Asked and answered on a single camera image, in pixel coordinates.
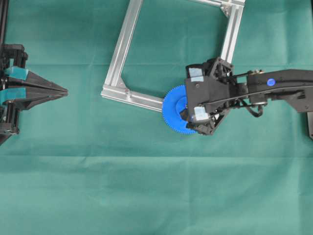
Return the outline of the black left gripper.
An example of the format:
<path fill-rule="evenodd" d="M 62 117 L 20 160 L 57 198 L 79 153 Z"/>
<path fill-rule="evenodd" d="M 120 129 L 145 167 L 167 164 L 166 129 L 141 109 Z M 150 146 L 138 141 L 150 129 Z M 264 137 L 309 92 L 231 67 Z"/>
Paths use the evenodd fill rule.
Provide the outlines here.
<path fill-rule="evenodd" d="M 25 69 L 27 53 L 18 44 L 4 44 L 0 49 L 0 143 L 19 133 L 20 110 L 68 95 L 68 90 Z M 51 94 L 27 93 L 33 87 L 57 91 Z"/>

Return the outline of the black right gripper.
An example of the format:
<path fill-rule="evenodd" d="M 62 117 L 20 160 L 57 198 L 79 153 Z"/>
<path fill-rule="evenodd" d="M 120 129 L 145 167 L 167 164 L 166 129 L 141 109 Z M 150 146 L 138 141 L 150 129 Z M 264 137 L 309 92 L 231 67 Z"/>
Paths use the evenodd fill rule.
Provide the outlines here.
<path fill-rule="evenodd" d="M 238 83 L 233 76 L 233 66 L 227 61 L 217 57 L 202 64 L 186 66 L 187 78 L 191 82 L 203 82 L 209 76 L 230 86 L 230 98 L 220 99 L 207 103 L 200 103 L 188 111 L 185 109 L 186 127 L 202 135 L 213 135 L 215 130 L 230 113 L 231 109 L 240 106 L 237 96 L 245 93 L 244 83 Z"/>

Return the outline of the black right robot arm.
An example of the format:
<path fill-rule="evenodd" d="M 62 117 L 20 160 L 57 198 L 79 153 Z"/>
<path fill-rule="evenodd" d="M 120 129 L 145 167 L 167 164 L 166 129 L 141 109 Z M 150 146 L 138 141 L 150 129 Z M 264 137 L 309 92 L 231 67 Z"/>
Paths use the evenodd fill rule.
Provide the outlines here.
<path fill-rule="evenodd" d="M 186 108 L 180 112 L 186 127 L 212 135 L 232 109 L 247 109 L 254 117 L 263 114 L 269 100 L 284 100 L 306 113 L 313 133 L 313 72 L 311 70 L 261 70 L 234 75 L 233 66 L 220 57 L 186 67 Z"/>

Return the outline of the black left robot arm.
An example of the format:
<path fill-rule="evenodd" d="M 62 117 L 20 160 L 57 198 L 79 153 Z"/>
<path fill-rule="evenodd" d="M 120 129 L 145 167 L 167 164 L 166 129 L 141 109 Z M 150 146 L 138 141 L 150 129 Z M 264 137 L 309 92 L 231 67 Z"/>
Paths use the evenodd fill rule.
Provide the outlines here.
<path fill-rule="evenodd" d="M 19 130 L 23 110 L 68 95 L 68 90 L 28 70 L 20 44 L 5 43 L 9 1 L 0 2 L 0 143 Z"/>

